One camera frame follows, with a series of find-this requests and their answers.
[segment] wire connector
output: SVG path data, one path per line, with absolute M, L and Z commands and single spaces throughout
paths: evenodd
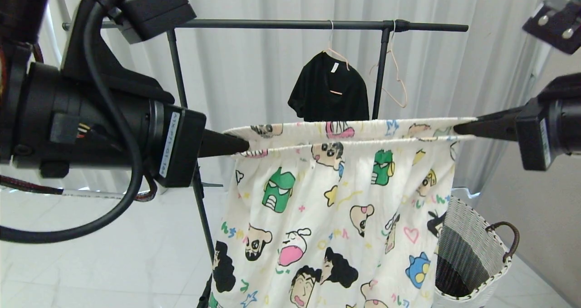
M 122 24 L 123 22 L 123 12 L 118 7 L 110 4 L 108 0 L 95 0 L 102 8 L 104 8 L 105 12 L 107 12 L 107 17 L 115 21 L 117 24 Z

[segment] curtain fold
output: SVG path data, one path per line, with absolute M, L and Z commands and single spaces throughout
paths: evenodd
M 467 33 L 407 31 L 396 33 L 394 53 L 399 76 L 409 92 L 402 109 L 383 92 L 379 118 L 478 116 L 521 105 L 531 76 L 537 42 L 521 25 L 540 0 L 189 0 L 198 19 L 392 20 L 468 24 Z M 50 0 L 50 23 L 43 25 L 42 49 L 58 65 L 66 32 L 79 0 Z M 286 104 L 299 72 L 326 49 L 329 30 L 177 29 L 182 72 L 190 109 L 208 117 L 207 128 L 222 131 L 249 124 L 297 122 Z M 114 29 L 103 37 L 120 62 L 158 79 L 176 99 L 177 87 L 166 35 L 129 46 Z M 379 31 L 334 31 L 333 48 L 367 83 L 372 108 L 380 48 Z M 403 99 L 396 69 L 388 56 L 383 87 Z M 475 141 L 463 147 L 455 186 L 479 192 L 504 145 Z M 204 182 L 230 181 L 228 157 L 200 160 Z M 91 183 L 102 191 L 125 191 L 111 172 L 75 171 L 75 184 Z M 46 184 L 47 180 L 27 180 Z M 102 180 L 110 180 L 100 186 Z

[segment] basket handle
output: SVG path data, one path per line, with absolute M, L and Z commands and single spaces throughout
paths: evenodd
M 514 240 L 512 242 L 512 245 L 510 246 L 510 249 L 508 250 L 508 252 L 506 254 L 504 254 L 504 256 L 502 257 L 502 261 L 504 263 L 506 263 L 507 258 L 508 257 L 512 258 L 512 255 L 514 255 L 514 253 L 517 252 L 518 244 L 519 244 L 519 242 L 521 242 L 521 232 L 519 232 L 517 227 L 515 227 L 514 225 L 512 225 L 512 223 L 509 223 L 509 222 L 494 223 L 494 224 L 486 227 L 485 230 L 487 232 L 494 231 L 501 225 L 506 225 L 507 227 L 510 227 L 512 229 L 512 231 L 514 232 Z

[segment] pink heart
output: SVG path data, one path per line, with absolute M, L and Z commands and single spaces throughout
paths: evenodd
M 417 228 L 404 227 L 403 232 L 413 244 L 415 244 L 419 238 L 419 230 Z

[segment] clothing rack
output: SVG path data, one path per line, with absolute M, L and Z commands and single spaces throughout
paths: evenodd
M 68 30 L 69 23 L 62 25 L 64 30 Z M 116 25 L 112 21 L 103 22 L 103 29 L 116 29 Z M 377 79 L 375 83 L 375 97 L 373 101 L 373 111 L 371 118 L 377 119 L 379 115 L 379 102 L 381 100 L 381 87 L 384 82 L 385 61 L 388 51 L 389 35 L 392 31 L 401 33 L 409 30 L 424 30 L 424 31 L 456 31 L 465 32 L 468 26 L 465 24 L 441 24 L 441 23 L 415 23 L 406 20 L 384 20 L 384 21 L 330 21 L 330 20 L 217 20 L 217 19 L 195 19 L 188 21 L 177 28 L 219 28 L 219 29 L 342 29 L 342 30 L 381 30 L 381 47 L 379 53 L 379 64 L 377 70 Z M 178 88 L 178 95 L 180 97 L 180 104 L 187 108 L 187 99 L 185 95 L 185 87 L 183 85 L 183 75 L 181 72 L 180 56 L 178 54 L 177 38 L 175 29 L 167 32 L 167 41 L 170 46 L 170 54 L 172 56 L 172 63 L 174 73 L 176 75 L 176 85 Z M 192 180 L 192 187 L 196 197 L 197 208 L 204 236 L 206 238 L 206 245 L 210 259 L 214 259 L 214 242 L 210 234 L 210 227 L 204 207 L 204 192 L 199 176 L 199 166 L 196 163 L 195 176 Z M 197 308 L 207 308 L 210 297 L 210 286 L 212 284 L 212 275 L 206 282 L 206 287 L 200 297 Z

